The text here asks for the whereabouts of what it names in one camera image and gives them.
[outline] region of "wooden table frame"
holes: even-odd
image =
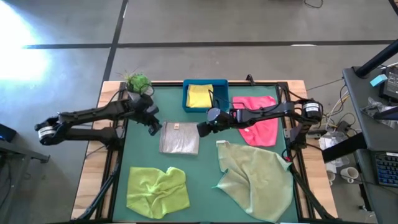
[[[167,83],[178,85],[181,82],[182,81],[157,81],[153,83],[157,85],[162,85]],[[241,81],[241,80],[230,80],[229,82],[249,83],[248,81]],[[287,83],[289,86],[289,90],[291,92],[297,94],[298,96],[301,96],[302,98],[307,97],[307,92],[305,91],[305,85],[302,80],[256,81],[256,83],[276,83],[276,82]],[[111,97],[120,89],[120,87],[121,87],[121,82],[117,81],[104,82],[98,101],[98,107],[106,105],[111,99]],[[290,95],[290,97],[291,100],[297,100],[297,98],[293,95]],[[286,118],[285,124],[287,125],[288,128],[290,128],[292,124],[291,120]],[[104,127],[109,127],[112,125],[113,125],[112,122],[109,120],[96,121],[93,124],[93,129],[102,129]],[[307,141],[308,143],[318,145],[317,141],[314,139],[308,139]],[[101,147],[101,143],[96,141],[90,141],[86,153],[88,154],[90,152],[93,152],[99,147]],[[304,177],[306,176],[306,178],[304,179],[307,179],[308,181],[307,184],[310,186],[311,191],[314,193],[319,202],[326,208],[328,213],[330,213],[334,217],[337,217],[335,203],[333,200],[333,196],[331,194],[331,189],[326,174],[326,168],[323,163],[322,153],[319,150],[316,150],[311,147],[304,149],[301,153],[302,155],[299,155],[297,157],[302,158],[303,166],[301,167],[299,166],[300,163],[296,158],[294,163],[297,169],[299,171],[300,169],[305,169],[305,172],[303,172],[302,174],[304,175]],[[85,211],[85,209],[90,205],[92,200],[96,197],[97,193],[100,191],[101,184],[104,182],[104,177],[108,176],[109,173],[112,171],[112,169],[110,168],[114,166],[117,155],[118,152],[116,151],[110,152],[105,149],[101,149],[98,152],[90,155],[90,157],[88,157],[84,161],[83,170],[80,177],[80,183],[78,186],[75,203],[72,210],[72,219],[80,216]],[[109,169],[107,169],[107,173],[104,174],[105,161],[107,161],[107,158],[108,161],[110,161],[109,163],[110,166],[108,167]],[[111,205],[112,201],[111,192],[114,191],[114,193],[116,193],[117,189],[117,187],[115,188],[113,187],[114,186],[112,186],[106,193],[103,206],[101,207],[102,211],[101,214],[95,213],[91,218],[108,217],[109,206]],[[314,218],[313,209],[311,208],[311,206],[307,205],[306,196],[304,196],[300,187],[298,187],[297,189],[301,204],[301,206],[298,207],[301,208],[302,217]]]

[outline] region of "black clamp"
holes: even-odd
[[[250,85],[251,85],[251,86],[256,85],[256,83],[255,83],[254,80],[253,80],[253,77],[252,77],[250,74],[247,75],[246,80],[247,80],[247,81],[250,81]]]

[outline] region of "blue container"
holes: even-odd
[[[228,111],[229,95],[228,95],[228,80],[206,80],[206,79],[196,79],[196,80],[184,80],[182,83],[182,108],[187,113],[206,113],[209,108],[189,108],[187,107],[187,96],[188,96],[188,86],[193,85],[213,85],[213,105],[220,108],[223,111]]]

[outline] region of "green tabletop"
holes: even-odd
[[[186,113],[182,109],[182,87],[157,86],[154,101],[160,109],[156,117],[170,122],[204,122],[205,113]],[[272,96],[277,99],[274,86],[229,86],[229,97],[232,96]],[[282,122],[279,120],[279,132],[275,146],[264,149],[279,154],[286,148]],[[247,213],[226,193],[217,188],[218,181],[223,176],[220,171],[217,156],[217,140],[227,140],[230,143],[245,144],[238,130],[230,129],[217,134],[209,134],[200,139],[197,156],[183,154],[163,154],[159,152],[160,131],[150,136],[148,127],[128,123],[126,143],[124,145],[121,173],[114,207],[115,222],[261,222]],[[167,214],[161,220],[154,220],[130,210],[126,207],[127,180],[129,168],[155,167],[166,171],[169,167],[183,170],[187,176],[187,190],[190,207]],[[279,219],[280,222],[297,222],[295,197],[290,207]]]

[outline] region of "light green cloth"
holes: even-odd
[[[276,222],[293,198],[290,163],[275,152],[228,141],[217,141],[217,148],[225,172],[217,187],[252,217]]]
[[[167,172],[146,167],[130,167],[127,208],[149,218],[163,218],[170,212],[188,208],[184,171],[169,167]]]

